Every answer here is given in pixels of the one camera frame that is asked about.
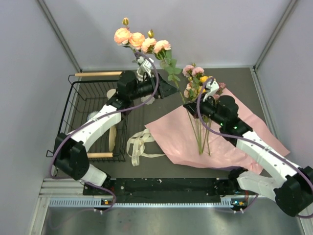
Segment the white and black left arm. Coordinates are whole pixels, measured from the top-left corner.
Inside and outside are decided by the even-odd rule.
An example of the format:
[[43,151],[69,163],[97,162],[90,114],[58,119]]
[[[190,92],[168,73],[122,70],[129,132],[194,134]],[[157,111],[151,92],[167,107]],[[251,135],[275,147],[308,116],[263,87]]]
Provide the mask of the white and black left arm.
[[52,165],[76,181],[93,184],[100,194],[108,193],[110,176],[89,162],[87,152],[90,147],[118,124],[123,115],[136,109],[134,100],[145,96],[165,98],[178,91],[159,73],[138,81],[133,71],[123,71],[117,81],[116,92],[94,117],[76,130],[68,134],[60,133],[56,137]]

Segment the peach rose stem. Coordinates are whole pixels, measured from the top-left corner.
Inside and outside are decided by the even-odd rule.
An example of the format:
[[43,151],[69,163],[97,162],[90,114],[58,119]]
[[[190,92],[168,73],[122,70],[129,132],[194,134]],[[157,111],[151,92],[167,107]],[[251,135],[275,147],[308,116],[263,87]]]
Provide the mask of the peach rose stem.
[[151,54],[159,60],[161,68],[168,73],[168,81],[174,82],[179,88],[179,74],[182,69],[177,67],[177,59],[172,55],[171,44],[167,40],[156,40],[152,30],[148,31],[147,37],[140,33],[137,44],[138,51]]
[[114,34],[114,41],[125,48],[130,48],[133,53],[141,51],[141,46],[145,36],[140,32],[131,33],[130,22],[127,17],[122,20],[123,27],[119,28]]

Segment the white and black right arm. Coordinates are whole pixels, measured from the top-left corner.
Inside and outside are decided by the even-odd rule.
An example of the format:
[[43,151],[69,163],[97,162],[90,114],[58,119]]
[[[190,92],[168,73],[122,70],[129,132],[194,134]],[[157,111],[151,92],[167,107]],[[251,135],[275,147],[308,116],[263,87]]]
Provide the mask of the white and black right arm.
[[252,171],[239,170],[228,181],[228,188],[238,194],[252,191],[274,201],[287,215],[295,217],[313,203],[313,169],[301,168],[278,154],[253,129],[239,118],[239,107],[229,95],[215,102],[212,97],[199,97],[183,105],[193,116],[210,118],[220,127],[222,136],[261,165],[270,175],[264,177]]

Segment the yellow rose stem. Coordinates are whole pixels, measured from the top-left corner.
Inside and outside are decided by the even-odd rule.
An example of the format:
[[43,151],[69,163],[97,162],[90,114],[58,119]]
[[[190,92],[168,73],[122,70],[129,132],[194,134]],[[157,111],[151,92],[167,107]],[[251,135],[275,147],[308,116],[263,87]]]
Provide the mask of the yellow rose stem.
[[[202,76],[200,77],[197,75],[193,79],[192,87],[193,87],[193,101],[196,100],[196,98],[199,96],[199,93],[201,91],[201,88],[203,87],[204,82],[206,82],[208,79],[212,78],[212,76]],[[205,145],[208,144],[209,139],[209,131],[206,130],[202,123],[200,122],[199,118],[194,115],[194,121],[196,124],[196,140],[197,140],[197,146],[198,146],[198,152],[199,154],[203,154],[205,151]]]

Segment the cream printed ribbon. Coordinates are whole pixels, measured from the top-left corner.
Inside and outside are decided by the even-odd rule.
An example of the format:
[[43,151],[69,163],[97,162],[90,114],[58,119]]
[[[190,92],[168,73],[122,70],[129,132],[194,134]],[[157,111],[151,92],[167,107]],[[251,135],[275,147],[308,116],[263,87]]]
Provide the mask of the cream printed ribbon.
[[155,142],[152,134],[148,129],[132,135],[126,144],[126,153],[131,158],[132,166],[140,165],[140,157],[157,158],[165,156],[165,154],[147,154],[145,153],[145,143]]

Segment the pink rose stem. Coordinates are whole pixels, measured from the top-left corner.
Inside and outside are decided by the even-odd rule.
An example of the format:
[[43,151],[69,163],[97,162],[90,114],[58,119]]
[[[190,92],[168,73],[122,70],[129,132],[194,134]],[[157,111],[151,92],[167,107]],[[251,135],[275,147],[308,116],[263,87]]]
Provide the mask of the pink rose stem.
[[[199,95],[200,88],[202,87],[201,77],[204,76],[204,69],[197,67],[196,64],[186,65],[182,70],[183,75],[187,78],[188,84],[183,92],[185,98],[188,102],[194,101]],[[202,143],[202,130],[200,127],[200,122],[193,114],[188,114],[191,126],[196,138],[197,147],[199,154],[203,153],[203,143]]]

